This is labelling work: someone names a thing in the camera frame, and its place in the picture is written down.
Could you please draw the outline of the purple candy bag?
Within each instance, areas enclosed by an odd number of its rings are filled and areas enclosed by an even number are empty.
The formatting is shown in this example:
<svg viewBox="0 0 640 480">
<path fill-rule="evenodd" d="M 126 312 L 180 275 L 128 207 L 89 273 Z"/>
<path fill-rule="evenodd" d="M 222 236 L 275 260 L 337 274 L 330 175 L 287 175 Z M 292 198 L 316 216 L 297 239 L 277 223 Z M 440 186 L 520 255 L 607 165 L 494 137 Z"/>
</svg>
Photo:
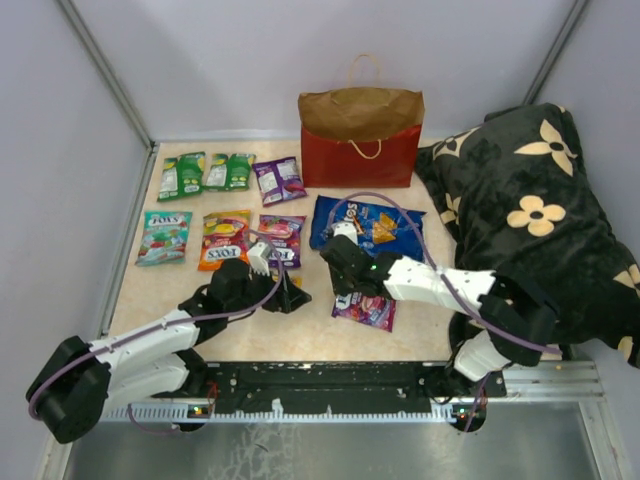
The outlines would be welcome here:
<svg viewBox="0 0 640 480">
<path fill-rule="evenodd" d="M 259 216 L 258 231 L 265 234 L 276 247 L 286 269 L 301 267 L 301 233 L 305 216 Z"/>
<path fill-rule="evenodd" d="M 294 156 L 255 163 L 252 169 L 264 207 L 307 196 Z"/>
<path fill-rule="evenodd" d="M 367 297 L 359 292 L 337 296 L 331 316 L 391 332 L 396 313 L 396 301 L 384 297 Z"/>
</svg>

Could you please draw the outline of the blue tortilla chips bag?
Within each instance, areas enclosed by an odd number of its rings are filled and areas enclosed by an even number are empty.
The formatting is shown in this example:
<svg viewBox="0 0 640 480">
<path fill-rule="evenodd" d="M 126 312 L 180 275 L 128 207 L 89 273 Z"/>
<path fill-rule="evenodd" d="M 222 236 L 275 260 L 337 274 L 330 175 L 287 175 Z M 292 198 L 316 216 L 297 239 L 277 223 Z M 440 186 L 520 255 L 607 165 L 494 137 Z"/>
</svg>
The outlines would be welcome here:
<svg viewBox="0 0 640 480">
<path fill-rule="evenodd" d="M 336 198 L 319 195 L 315 202 L 309 246 L 320 251 L 328 239 L 329 214 L 339 203 Z M 391 207 L 348 200 L 334 212 L 333 222 L 353 223 L 358 245 L 371 256 L 390 252 L 416 261 L 424 259 L 423 250 L 409 222 Z"/>
</svg>

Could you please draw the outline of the orange candy bag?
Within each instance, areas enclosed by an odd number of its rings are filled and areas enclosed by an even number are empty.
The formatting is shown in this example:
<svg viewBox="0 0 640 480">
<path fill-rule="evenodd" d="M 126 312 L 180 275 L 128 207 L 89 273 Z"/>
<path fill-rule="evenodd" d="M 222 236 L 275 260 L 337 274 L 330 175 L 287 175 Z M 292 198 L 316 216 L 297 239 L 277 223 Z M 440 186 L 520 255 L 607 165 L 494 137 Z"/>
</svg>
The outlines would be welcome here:
<svg viewBox="0 0 640 480">
<path fill-rule="evenodd" d="M 245 234 L 250 218 L 248 209 L 213 212 L 203 217 L 199 271 L 216 271 L 225 260 L 248 262 Z"/>
</svg>

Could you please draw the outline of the red brown paper bag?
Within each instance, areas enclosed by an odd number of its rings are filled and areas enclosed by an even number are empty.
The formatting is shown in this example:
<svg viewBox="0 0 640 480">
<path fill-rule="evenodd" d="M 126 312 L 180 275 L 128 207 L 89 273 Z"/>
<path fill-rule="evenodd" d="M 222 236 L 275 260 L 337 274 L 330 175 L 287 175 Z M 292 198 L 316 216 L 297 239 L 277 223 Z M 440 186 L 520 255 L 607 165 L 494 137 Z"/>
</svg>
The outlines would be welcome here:
<svg viewBox="0 0 640 480">
<path fill-rule="evenodd" d="M 423 93 L 356 86 L 354 58 L 347 86 L 298 97 L 302 178 L 308 188 L 406 188 L 425 116 Z"/>
</svg>

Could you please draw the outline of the green yellow snack bag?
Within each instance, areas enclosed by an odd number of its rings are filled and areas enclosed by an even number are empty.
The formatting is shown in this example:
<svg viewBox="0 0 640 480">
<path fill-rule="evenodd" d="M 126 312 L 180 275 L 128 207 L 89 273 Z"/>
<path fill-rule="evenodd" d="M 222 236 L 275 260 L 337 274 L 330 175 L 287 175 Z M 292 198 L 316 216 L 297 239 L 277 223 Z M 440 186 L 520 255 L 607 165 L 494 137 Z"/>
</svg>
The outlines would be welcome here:
<svg viewBox="0 0 640 480">
<path fill-rule="evenodd" d="M 157 200 L 166 202 L 200 195 L 205 158 L 203 151 L 165 158 Z"/>
<path fill-rule="evenodd" d="M 213 154 L 203 188 L 206 191 L 216 192 L 248 190 L 249 177 L 255 159 L 256 155 L 251 153 Z"/>
</svg>

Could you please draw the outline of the colourful candy bag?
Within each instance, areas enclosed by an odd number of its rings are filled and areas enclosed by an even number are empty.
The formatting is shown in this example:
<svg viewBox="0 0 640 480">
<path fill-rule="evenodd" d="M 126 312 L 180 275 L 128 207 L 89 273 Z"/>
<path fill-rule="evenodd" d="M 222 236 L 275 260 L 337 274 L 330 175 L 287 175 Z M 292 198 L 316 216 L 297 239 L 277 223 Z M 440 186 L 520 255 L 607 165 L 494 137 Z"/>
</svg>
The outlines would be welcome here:
<svg viewBox="0 0 640 480">
<path fill-rule="evenodd" d="M 191 220 L 191 212 L 146 211 L 135 265 L 183 263 Z"/>
</svg>

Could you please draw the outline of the black floral pillow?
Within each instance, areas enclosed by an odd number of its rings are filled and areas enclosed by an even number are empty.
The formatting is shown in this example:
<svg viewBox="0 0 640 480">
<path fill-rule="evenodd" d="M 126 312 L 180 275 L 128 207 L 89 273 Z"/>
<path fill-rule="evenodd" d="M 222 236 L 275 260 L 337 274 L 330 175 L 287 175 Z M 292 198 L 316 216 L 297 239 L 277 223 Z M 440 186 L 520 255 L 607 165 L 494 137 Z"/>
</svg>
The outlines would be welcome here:
<svg viewBox="0 0 640 480">
<path fill-rule="evenodd" d="M 415 171 L 462 270 L 504 263 L 558 304 L 555 344 L 597 339 L 639 363 L 639 265 L 588 180 L 571 113 L 544 103 L 494 112 L 418 151 Z"/>
</svg>

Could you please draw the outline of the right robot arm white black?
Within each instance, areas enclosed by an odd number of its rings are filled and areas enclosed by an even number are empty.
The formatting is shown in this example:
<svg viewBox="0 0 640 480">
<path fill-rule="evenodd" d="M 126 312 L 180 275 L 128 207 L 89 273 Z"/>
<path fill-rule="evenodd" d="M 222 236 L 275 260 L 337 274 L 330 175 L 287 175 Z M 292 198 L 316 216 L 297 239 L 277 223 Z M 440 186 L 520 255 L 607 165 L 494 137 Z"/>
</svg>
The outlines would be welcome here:
<svg viewBox="0 0 640 480">
<path fill-rule="evenodd" d="M 419 262 L 397 253 L 371 256 L 346 235 L 320 250 L 337 295 L 361 293 L 453 310 L 480 329 L 459 341 L 444 367 L 444 394 L 470 395 L 488 375 L 506 367 L 535 367 L 555 354 L 551 337 L 559 307 L 531 277 L 506 263 L 468 271 Z"/>
</svg>

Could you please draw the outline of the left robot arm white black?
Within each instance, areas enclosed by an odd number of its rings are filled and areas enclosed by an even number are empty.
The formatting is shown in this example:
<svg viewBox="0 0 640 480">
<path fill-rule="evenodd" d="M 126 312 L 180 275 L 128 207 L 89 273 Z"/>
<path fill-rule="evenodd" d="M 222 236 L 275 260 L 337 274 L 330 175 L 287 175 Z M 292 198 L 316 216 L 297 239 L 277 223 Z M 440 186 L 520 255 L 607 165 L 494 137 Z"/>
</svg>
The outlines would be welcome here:
<svg viewBox="0 0 640 480">
<path fill-rule="evenodd" d="M 208 283 L 161 318 L 119 336 L 62 341 L 26 392 L 30 415 L 60 444 L 101 417 L 147 397 L 194 397 L 208 384 L 194 348 L 257 310 L 289 314 L 312 297 L 288 273 L 262 274 L 227 260 Z"/>
</svg>

